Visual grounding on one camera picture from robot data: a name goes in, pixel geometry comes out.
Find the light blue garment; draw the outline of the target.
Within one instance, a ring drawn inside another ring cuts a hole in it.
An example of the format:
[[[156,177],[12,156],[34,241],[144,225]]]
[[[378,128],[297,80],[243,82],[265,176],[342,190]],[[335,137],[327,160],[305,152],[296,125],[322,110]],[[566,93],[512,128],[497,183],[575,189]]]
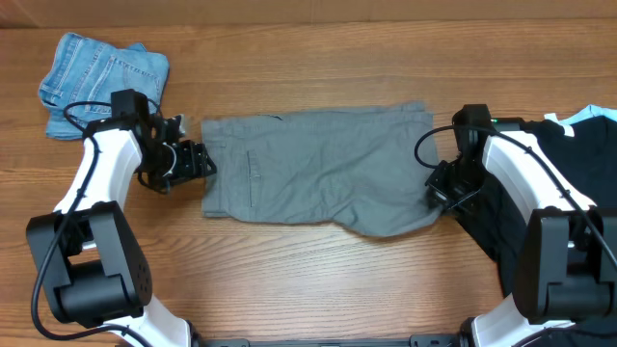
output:
[[[584,120],[597,117],[604,117],[609,120],[617,121],[617,110],[589,104],[573,116],[560,120],[558,123],[561,125],[574,125]]]

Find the folded blue denim jeans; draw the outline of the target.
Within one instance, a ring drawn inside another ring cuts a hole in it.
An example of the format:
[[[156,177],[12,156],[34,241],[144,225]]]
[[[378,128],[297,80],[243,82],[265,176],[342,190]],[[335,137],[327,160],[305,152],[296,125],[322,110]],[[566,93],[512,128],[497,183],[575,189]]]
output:
[[[170,72],[168,58],[149,52],[139,42],[126,48],[66,33],[60,39],[50,71],[39,86],[39,99],[49,112],[47,137],[75,140],[81,131],[64,117],[64,109],[82,101],[82,106],[69,110],[75,121],[86,126],[91,120],[108,118],[111,93],[133,89],[145,94],[151,112],[161,104]]]

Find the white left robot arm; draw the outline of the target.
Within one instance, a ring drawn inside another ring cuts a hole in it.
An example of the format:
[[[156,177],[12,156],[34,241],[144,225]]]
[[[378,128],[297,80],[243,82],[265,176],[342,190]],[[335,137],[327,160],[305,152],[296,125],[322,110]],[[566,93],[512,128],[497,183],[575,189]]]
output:
[[[188,321],[153,294],[148,261],[123,209],[133,178],[166,195],[176,185],[211,176],[217,167],[204,144],[187,139],[185,118],[166,119],[133,89],[106,102],[107,119],[81,124],[84,156],[53,212],[32,218],[26,238],[38,274],[31,297],[36,330],[68,341],[113,333],[132,346],[201,346]]]

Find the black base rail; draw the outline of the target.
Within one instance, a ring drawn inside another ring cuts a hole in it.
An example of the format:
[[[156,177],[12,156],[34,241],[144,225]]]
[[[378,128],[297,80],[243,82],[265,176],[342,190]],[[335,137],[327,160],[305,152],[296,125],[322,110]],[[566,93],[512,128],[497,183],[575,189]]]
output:
[[[406,338],[313,339],[286,341],[250,341],[238,339],[202,339],[203,347],[462,347],[469,346],[458,334],[414,334]]]

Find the grey shorts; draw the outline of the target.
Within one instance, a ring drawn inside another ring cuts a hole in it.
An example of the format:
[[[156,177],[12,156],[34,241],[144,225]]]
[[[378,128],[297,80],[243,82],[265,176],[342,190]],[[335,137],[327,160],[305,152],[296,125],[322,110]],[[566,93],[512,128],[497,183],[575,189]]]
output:
[[[432,130],[420,102],[205,120],[202,139],[217,172],[201,211],[242,222],[334,222],[388,237],[433,224],[431,171],[414,155]]]

